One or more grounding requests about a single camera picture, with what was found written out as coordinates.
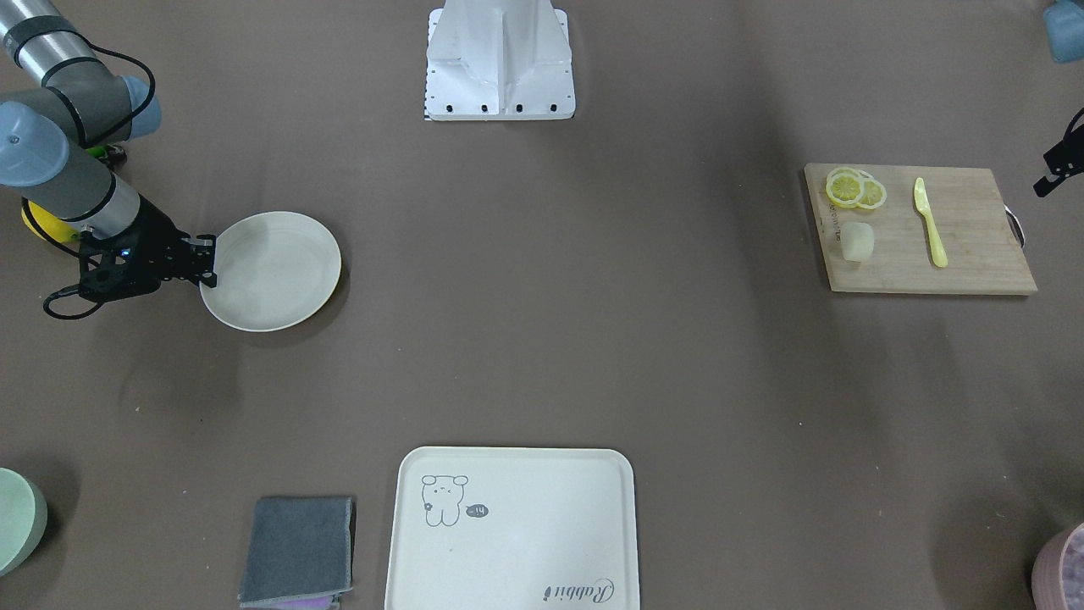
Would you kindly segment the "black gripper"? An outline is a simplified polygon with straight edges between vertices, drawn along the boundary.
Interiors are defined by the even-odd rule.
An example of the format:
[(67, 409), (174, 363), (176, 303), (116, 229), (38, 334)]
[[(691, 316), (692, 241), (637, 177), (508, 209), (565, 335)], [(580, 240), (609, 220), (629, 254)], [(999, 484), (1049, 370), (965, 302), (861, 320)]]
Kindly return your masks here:
[(218, 275), (194, 270), (192, 254), (212, 254), (215, 235), (190, 236), (173, 220), (140, 197), (133, 224), (112, 238), (80, 233), (78, 295), (89, 302), (113, 302), (155, 293), (163, 282), (186, 280), (216, 288)]

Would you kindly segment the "black gripper at edge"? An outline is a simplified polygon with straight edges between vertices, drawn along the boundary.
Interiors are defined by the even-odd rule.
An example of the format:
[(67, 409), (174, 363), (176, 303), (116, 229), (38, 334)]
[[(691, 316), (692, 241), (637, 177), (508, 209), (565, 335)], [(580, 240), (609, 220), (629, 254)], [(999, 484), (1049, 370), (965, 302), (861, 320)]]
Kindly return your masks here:
[(1083, 173), (1083, 127), (1081, 127), (1081, 108), (1064, 129), (1064, 135), (1043, 155), (1047, 166), (1046, 174), (1035, 181), (1033, 191), (1042, 198), (1049, 196), (1054, 189), (1064, 184), (1073, 177)]

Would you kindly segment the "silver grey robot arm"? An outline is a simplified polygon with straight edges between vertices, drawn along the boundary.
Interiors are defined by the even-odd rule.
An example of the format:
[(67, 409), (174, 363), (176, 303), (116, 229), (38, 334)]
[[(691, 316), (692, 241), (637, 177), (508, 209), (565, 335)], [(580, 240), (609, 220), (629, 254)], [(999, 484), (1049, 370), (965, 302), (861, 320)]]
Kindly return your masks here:
[[(437, 120), (569, 119), (575, 101), (567, 16), (549, 1), (452, 1), (429, 17), (425, 115)], [(111, 302), (186, 280), (220, 295), (224, 236), (190, 236), (109, 170), (77, 176), (76, 150), (152, 134), (160, 124), (154, 78), (112, 75), (103, 50), (49, 1), (4, 1), (3, 47), (38, 78), (3, 98), (3, 184), (23, 197), (64, 179), (50, 203), (78, 233), (76, 293)]]

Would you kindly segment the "blue robot arm joint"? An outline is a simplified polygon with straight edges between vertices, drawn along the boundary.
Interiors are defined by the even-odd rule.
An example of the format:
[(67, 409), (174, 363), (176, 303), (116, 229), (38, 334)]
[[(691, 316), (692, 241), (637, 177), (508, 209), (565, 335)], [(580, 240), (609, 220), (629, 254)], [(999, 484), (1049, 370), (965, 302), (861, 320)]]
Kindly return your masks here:
[(1054, 1), (1043, 12), (1043, 23), (1054, 62), (1083, 59), (1083, 1)]

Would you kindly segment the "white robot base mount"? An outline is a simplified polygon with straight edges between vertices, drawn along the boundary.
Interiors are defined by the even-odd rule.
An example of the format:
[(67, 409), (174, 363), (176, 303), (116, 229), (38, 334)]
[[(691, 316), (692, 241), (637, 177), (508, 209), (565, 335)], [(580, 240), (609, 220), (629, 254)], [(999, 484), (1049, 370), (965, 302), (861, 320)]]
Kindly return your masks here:
[(575, 116), (568, 15), (550, 1), (446, 1), (427, 24), (424, 119)]

